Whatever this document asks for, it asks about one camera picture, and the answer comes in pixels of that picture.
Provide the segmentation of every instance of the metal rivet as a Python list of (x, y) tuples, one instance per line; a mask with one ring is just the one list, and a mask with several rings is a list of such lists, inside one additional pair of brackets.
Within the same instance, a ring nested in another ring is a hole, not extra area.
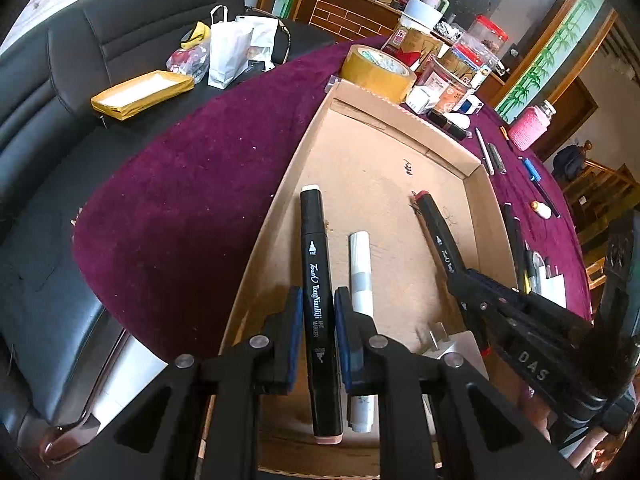
[(462, 355), (457, 352), (444, 354), (443, 359), (445, 364), (447, 366), (450, 366), (451, 368), (460, 368), (465, 362), (465, 358), (463, 358)]
[(196, 362), (196, 359), (194, 359), (191, 354), (178, 355), (175, 359), (175, 365), (178, 368), (190, 368), (193, 366), (194, 362)]
[(264, 348), (268, 344), (269, 338), (262, 334), (254, 335), (249, 339), (249, 345), (251, 345), (252, 348)]
[(383, 335), (378, 334), (378, 335), (372, 335), (369, 338), (369, 344), (372, 346), (372, 348), (384, 348), (386, 345), (389, 344), (389, 341)]

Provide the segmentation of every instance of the white paper bag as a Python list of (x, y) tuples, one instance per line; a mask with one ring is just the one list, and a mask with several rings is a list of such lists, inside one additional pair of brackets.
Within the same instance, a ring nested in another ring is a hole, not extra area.
[[(213, 23), (213, 14), (224, 9), (223, 21)], [(209, 85), (226, 88), (249, 66), (248, 53), (251, 47), (253, 27), (248, 23), (227, 21), (225, 6), (211, 10), (211, 45), (209, 49)]]
[(278, 30), (278, 20), (266, 16), (236, 16), (236, 22), (246, 23), (254, 28), (249, 61), (263, 61), (265, 72), (274, 68), (271, 55)]

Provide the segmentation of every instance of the blue pen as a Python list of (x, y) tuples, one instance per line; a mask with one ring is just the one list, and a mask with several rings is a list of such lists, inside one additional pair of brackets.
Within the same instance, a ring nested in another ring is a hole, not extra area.
[(538, 173), (538, 170), (536, 169), (536, 167), (528, 158), (522, 158), (521, 156), (519, 156), (518, 158), (522, 161), (522, 163), (524, 164), (524, 167), (527, 168), (527, 171), (529, 171), (529, 176), (531, 177), (531, 181), (533, 185), (536, 186), (536, 189), (540, 192), (540, 195), (542, 195), (542, 199), (544, 200), (544, 202), (549, 206), (549, 209), (551, 209), (551, 212), (554, 214), (554, 216), (556, 218), (560, 218), (560, 212), (558, 211), (554, 203), (551, 202), (549, 195), (546, 194), (545, 189), (540, 184), (542, 177)]

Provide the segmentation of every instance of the roll of tape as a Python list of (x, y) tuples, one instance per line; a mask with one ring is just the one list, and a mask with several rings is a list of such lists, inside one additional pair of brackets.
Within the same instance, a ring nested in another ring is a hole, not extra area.
[(400, 104), (415, 83), (411, 69), (394, 57), (365, 45), (352, 45), (340, 77)]

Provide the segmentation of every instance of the wooden door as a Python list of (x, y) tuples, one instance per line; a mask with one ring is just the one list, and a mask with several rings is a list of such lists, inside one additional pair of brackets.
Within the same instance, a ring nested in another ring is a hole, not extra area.
[(569, 137), (578, 131), (598, 109), (587, 87), (579, 77), (566, 88), (554, 103), (556, 114), (544, 135), (533, 143), (531, 149), (540, 160), (547, 160)]

